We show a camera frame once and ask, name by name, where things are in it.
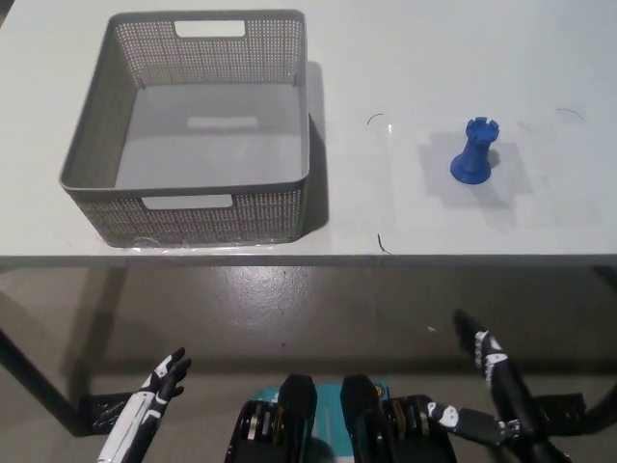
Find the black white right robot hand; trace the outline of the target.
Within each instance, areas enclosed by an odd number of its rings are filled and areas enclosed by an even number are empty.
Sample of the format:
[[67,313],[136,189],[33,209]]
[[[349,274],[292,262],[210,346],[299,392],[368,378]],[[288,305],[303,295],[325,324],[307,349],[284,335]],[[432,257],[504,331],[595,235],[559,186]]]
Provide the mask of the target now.
[[468,313],[453,323],[461,348],[480,371],[498,416],[431,401],[428,418],[446,432],[489,447],[534,446],[549,439],[538,406],[495,335]]

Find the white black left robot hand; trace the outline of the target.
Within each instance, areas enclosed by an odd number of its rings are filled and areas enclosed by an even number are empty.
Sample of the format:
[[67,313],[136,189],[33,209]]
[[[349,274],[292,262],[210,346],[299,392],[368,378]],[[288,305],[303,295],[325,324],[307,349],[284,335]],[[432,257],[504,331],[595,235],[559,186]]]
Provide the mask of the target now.
[[131,395],[107,437],[98,462],[140,463],[148,452],[171,401],[182,395],[181,381],[192,360],[180,347],[168,355]]

